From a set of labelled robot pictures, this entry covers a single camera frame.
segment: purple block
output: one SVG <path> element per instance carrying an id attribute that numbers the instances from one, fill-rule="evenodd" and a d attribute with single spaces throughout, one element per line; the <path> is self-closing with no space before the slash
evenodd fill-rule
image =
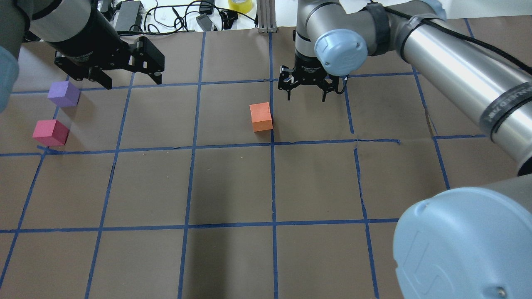
<path id="1" fill-rule="evenodd" d="M 52 83 L 48 98 L 59 107 L 71 107 L 78 105 L 79 89 L 68 81 Z"/>

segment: yellow object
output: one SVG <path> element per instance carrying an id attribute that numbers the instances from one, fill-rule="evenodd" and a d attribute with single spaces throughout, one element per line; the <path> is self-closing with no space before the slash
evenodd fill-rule
<path id="1" fill-rule="evenodd" d="M 251 0 L 228 0 L 229 1 L 229 9 L 234 11 L 239 11 L 241 13 L 248 13 L 250 12 L 251 8 L 253 8 L 253 2 Z"/>

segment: pink cube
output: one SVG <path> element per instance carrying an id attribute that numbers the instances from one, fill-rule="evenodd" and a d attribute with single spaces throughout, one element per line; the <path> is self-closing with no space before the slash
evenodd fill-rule
<path id="1" fill-rule="evenodd" d="M 56 119 L 39 120 L 33 138 L 46 146 L 65 145 L 68 132 L 68 128 Z"/>
<path id="2" fill-rule="evenodd" d="M 74 84 L 68 81 L 52 83 L 48 98 L 59 107 L 71 107 L 78 105 L 80 91 Z"/>

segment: cube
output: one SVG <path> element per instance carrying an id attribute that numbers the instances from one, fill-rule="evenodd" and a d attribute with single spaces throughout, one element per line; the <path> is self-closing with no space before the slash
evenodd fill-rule
<path id="1" fill-rule="evenodd" d="M 270 103 L 260 103 L 250 105 L 251 124 L 253 131 L 266 131 L 273 129 L 273 121 L 270 113 Z"/>
<path id="2" fill-rule="evenodd" d="M 39 120 L 33 138 L 45 146 L 65 145 L 69 130 L 59 120 Z"/>
<path id="3" fill-rule="evenodd" d="M 71 107 L 78 105 L 80 91 L 74 84 L 68 81 L 52 83 L 48 98 L 59 107 Z"/>

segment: orange block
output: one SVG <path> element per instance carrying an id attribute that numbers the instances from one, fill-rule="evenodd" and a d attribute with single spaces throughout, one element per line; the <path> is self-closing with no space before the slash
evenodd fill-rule
<path id="1" fill-rule="evenodd" d="M 273 129 L 273 121 L 270 114 L 270 103 L 260 103 L 250 105 L 251 124 L 253 131 L 266 131 Z"/>

